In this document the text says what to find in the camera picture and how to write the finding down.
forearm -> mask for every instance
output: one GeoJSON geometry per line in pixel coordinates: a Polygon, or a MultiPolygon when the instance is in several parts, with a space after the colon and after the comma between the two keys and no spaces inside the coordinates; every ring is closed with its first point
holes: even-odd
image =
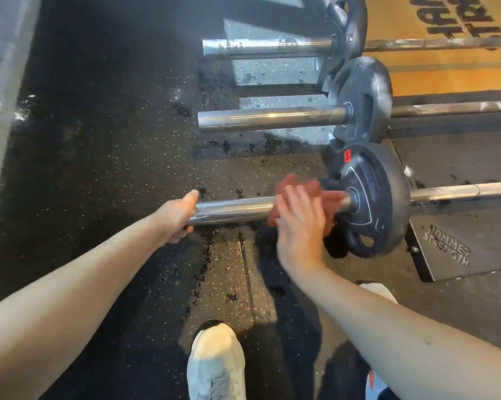
{"type": "Polygon", "coordinates": [[[501,399],[501,350],[326,268],[295,276],[402,399],[501,399]]]}
{"type": "Polygon", "coordinates": [[[0,399],[38,398],[163,239],[142,219],[0,302],[0,399]]]}

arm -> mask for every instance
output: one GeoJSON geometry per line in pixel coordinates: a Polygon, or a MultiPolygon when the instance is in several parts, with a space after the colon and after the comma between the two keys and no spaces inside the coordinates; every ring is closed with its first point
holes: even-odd
{"type": "Polygon", "coordinates": [[[80,354],[156,249],[178,242],[197,191],[165,203],[74,261],[0,302],[0,399],[36,399],[80,354]]]}
{"type": "Polygon", "coordinates": [[[319,199],[277,196],[278,257],[293,281],[345,331],[402,400],[501,399],[501,350],[334,274],[322,261],[319,199]]]}

weight plate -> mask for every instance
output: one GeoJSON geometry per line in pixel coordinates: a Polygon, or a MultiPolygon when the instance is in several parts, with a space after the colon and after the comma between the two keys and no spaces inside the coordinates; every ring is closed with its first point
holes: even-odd
{"type": "Polygon", "coordinates": [[[355,143],[339,153],[330,173],[341,174],[336,187],[351,196],[351,211],[336,215],[350,251],[362,258],[390,253],[409,221],[410,191],[400,161],[380,144],[355,143]],[[373,245],[361,236],[370,237],[373,245]]]}
{"type": "Polygon", "coordinates": [[[317,58],[318,84],[324,92],[337,72],[349,60],[360,57],[367,36],[365,0],[331,0],[326,8],[325,24],[333,42],[329,56],[317,58]]]}
{"type": "Polygon", "coordinates": [[[344,143],[380,143],[386,136],[393,93],[389,72],[379,60],[363,56],[347,62],[336,75],[328,100],[352,110],[350,121],[333,132],[344,143]]]}

sneaker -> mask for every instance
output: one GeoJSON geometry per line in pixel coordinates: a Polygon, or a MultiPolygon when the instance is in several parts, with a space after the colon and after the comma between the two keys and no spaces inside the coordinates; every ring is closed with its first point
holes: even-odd
{"type": "MultiPolygon", "coordinates": [[[[392,302],[397,303],[395,296],[386,288],[384,285],[379,283],[360,283],[360,287],[367,289],[377,295],[385,297],[392,302]]],[[[367,376],[367,382],[365,384],[365,399],[366,400],[398,400],[398,397],[387,387],[387,384],[381,379],[376,372],[371,369],[369,375],[367,376]]]]}
{"type": "Polygon", "coordinates": [[[191,400],[245,400],[245,356],[224,323],[201,330],[187,362],[191,400]]]}

barbell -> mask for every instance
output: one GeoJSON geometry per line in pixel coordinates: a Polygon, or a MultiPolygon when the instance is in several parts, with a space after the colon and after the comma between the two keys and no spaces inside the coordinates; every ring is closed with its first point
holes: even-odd
{"type": "Polygon", "coordinates": [[[203,132],[243,132],[334,125],[334,136],[346,144],[380,143],[390,118],[501,112],[501,101],[478,101],[392,107],[387,68],[363,56],[348,61],[330,83],[328,105],[273,109],[199,112],[203,132]]]}
{"type": "Polygon", "coordinates": [[[329,83],[349,60],[363,52],[456,50],[501,47],[501,37],[454,39],[373,40],[366,43],[365,0],[323,0],[326,5],[327,38],[301,39],[204,39],[207,60],[273,59],[316,57],[319,84],[328,92],[329,83]]]}
{"type": "MultiPolygon", "coordinates": [[[[404,238],[409,207],[430,201],[452,201],[501,196],[501,182],[438,188],[408,187],[400,161],[380,144],[354,143],[341,150],[320,180],[325,190],[347,192],[335,216],[349,250],[362,258],[390,253],[404,238]],[[366,245],[362,236],[373,244],[366,245]]],[[[194,226],[262,220],[274,206],[274,197],[200,202],[189,224],[194,226]]]]}

